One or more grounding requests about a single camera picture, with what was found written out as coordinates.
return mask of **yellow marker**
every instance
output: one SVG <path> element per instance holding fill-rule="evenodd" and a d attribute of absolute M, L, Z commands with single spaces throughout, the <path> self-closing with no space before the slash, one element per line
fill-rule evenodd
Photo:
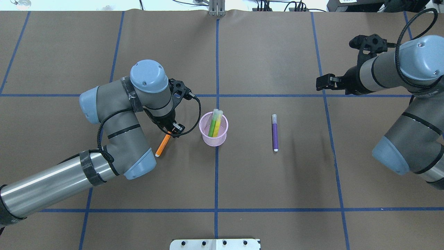
<path fill-rule="evenodd" d="M 218 117 L 216 119 L 216 124 L 214 125 L 213 137 L 217 137 L 219 134 L 219 128 L 221 126 L 221 120 L 222 120 L 222 114 L 223 114 L 223 111 L 219 110 Z"/>
<path fill-rule="evenodd" d="M 162 154 L 162 152 L 165 149 L 165 146 L 167 145 L 167 143 L 170 140 L 170 138 L 171 138 L 171 135 L 169 135 L 169 134 L 165 135 L 165 137 L 163 138 L 162 143 L 160 144 L 159 148 L 156 151 L 156 157 L 159 157 Z"/>

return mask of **purple marker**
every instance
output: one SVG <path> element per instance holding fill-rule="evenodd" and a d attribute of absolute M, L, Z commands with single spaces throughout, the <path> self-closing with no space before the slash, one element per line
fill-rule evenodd
<path fill-rule="evenodd" d="M 278 144 L 278 116 L 273 114 L 271 116 L 271 130 L 273 133 L 273 151 L 277 152 L 279 150 Z"/>

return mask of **plastic cup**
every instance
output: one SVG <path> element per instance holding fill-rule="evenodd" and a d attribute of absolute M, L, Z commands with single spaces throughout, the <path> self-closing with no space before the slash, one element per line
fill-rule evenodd
<path fill-rule="evenodd" d="M 210 130 L 210 123 L 208 122 L 211 119 L 213 112 L 208 112 L 200 118 L 199 121 L 199 130 L 202 134 L 203 141 L 212 147 L 217 147 L 222 145 L 226 139 L 226 132 L 228 131 L 228 120 L 224 115 L 222 115 L 221 126 L 219 128 L 219 135 L 217 137 L 209 137 L 208 131 Z"/>

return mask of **light blue joint cap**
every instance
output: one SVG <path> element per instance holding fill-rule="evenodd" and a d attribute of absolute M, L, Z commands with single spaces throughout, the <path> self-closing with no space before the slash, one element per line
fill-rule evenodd
<path fill-rule="evenodd" d="M 400 46 L 399 64 L 407 77 L 428 81 L 444 75 L 444 37 L 429 35 Z"/>
<path fill-rule="evenodd" d="M 168 78 L 162 65 L 153 60 L 142 60 L 130 71 L 133 85 L 146 93 L 159 93 L 168 87 Z"/>
<path fill-rule="evenodd" d="M 382 137 L 376 147 L 372 151 L 373 157 L 384 164 L 389 169 L 393 170 L 398 175 L 406 174 L 410 171 L 404 157 L 387 138 Z"/>
<path fill-rule="evenodd" d="M 153 170 L 155 166 L 156 166 L 156 159 L 154 158 L 153 152 L 151 151 L 151 148 L 150 148 L 123 175 L 128 180 L 136 179 L 137 177 L 140 177 L 140 176 L 150 172 L 151 170 Z"/>
<path fill-rule="evenodd" d="M 84 93 L 82 93 L 79 97 L 80 107 L 82 108 L 83 113 L 85 114 L 88 121 L 92 124 L 98 124 L 99 116 L 97 116 L 97 90 L 99 87 L 95 87 L 90 89 Z"/>

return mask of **gray tabletop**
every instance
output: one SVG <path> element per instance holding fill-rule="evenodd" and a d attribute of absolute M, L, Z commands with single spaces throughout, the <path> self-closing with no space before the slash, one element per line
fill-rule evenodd
<path fill-rule="evenodd" d="M 259 238 L 262 249 L 443 249 L 444 199 L 371 156 L 405 110 L 405 89 L 317 92 L 320 74 L 356 64 L 353 37 L 396 42 L 411 13 L 229 11 L 0 13 L 0 184 L 95 148 L 78 96 L 162 64 L 229 121 L 207 146 L 170 140 L 157 167 L 119 177 L 7 227 L 0 249 L 168 249 L 173 239 Z M 424 14 L 413 35 L 428 26 Z M 444 36 L 440 16 L 429 34 Z M 177 120 L 191 127 L 195 102 Z M 271 114 L 280 150 L 272 151 Z M 162 132 L 137 114 L 154 149 Z"/>

